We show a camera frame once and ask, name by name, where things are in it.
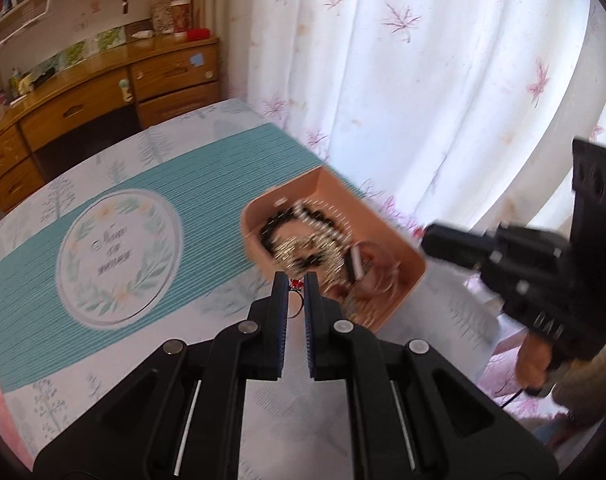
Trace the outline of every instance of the curtain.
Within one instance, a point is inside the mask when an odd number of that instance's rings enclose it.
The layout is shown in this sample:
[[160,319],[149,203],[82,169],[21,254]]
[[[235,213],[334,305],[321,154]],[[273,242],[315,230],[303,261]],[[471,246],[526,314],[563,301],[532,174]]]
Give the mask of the curtain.
[[571,140],[606,141],[597,0],[207,2],[227,94],[401,229],[567,229]]

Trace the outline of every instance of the wooden desk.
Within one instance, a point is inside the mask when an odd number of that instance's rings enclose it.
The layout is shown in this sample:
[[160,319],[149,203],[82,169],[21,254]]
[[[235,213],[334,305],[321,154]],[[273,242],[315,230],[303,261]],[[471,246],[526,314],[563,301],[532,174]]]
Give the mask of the wooden desk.
[[[155,36],[108,50],[46,81],[0,122],[0,207],[45,185],[34,152],[88,121],[135,104],[141,128],[220,100],[219,42]],[[127,85],[132,99],[124,100]]]

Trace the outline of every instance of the teal striped tablecloth section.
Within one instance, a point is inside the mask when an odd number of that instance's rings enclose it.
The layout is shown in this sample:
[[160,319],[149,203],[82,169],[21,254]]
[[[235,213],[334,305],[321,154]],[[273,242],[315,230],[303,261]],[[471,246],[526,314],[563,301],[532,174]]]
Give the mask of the teal striped tablecloth section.
[[0,261],[0,386],[16,390],[155,322],[251,267],[239,232],[241,210],[267,187],[320,165],[273,124],[218,140],[135,176],[119,189],[149,189],[170,202],[183,226],[183,256],[168,292],[147,316],[113,331],[75,321],[59,300],[54,272],[68,228],[92,198]]

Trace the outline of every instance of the jewelry tray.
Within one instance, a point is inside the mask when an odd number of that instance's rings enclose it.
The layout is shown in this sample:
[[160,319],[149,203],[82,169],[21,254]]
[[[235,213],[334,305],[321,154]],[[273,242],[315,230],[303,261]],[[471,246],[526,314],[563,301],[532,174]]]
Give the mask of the jewelry tray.
[[378,330],[419,282],[425,273],[425,260],[378,213],[358,199],[326,167],[320,166],[279,187],[272,187],[243,208],[240,229],[245,243],[245,254],[258,265],[266,279],[271,280],[274,273],[280,269],[262,246],[259,232],[266,220],[278,210],[287,209],[296,200],[305,198],[333,205],[349,220],[353,242],[374,240],[384,246],[400,263],[395,295],[390,299],[374,298],[368,306],[368,309],[373,310],[373,314],[365,326],[373,331]]

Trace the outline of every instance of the drawer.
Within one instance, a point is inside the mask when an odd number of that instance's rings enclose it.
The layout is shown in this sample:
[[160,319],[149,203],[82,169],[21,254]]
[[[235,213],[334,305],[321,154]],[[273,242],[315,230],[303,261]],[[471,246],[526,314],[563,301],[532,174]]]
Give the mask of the drawer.
[[216,45],[151,57],[132,65],[137,101],[218,79]]
[[0,135],[0,177],[27,156],[26,147],[16,126],[12,126]]
[[127,105],[119,87],[121,79],[128,80],[124,68],[76,86],[26,115],[19,125],[31,150],[38,150],[81,124]]
[[156,97],[137,105],[141,128],[149,128],[173,117],[218,102],[219,82],[193,86]]
[[0,178],[0,208],[9,211],[44,185],[36,165],[27,158]]

